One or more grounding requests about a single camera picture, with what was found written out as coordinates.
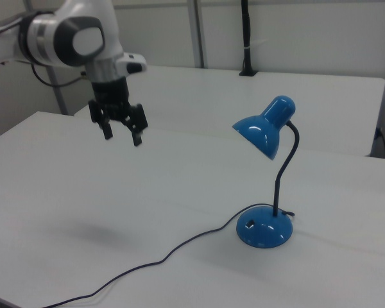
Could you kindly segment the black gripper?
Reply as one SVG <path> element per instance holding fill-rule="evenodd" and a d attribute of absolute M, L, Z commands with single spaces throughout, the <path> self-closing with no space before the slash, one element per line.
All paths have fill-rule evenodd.
<path fill-rule="evenodd" d="M 102 129 L 104 138 L 109 140 L 113 137 L 109 119 L 119 121 L 131 131 L 133 145 L 138 147 L 148 122 L 141 104 L 129 104 L 126 78 L 105 83 L 92 82 L 91 85 L 94 99 L 89 101 L 90 118 Z"/>

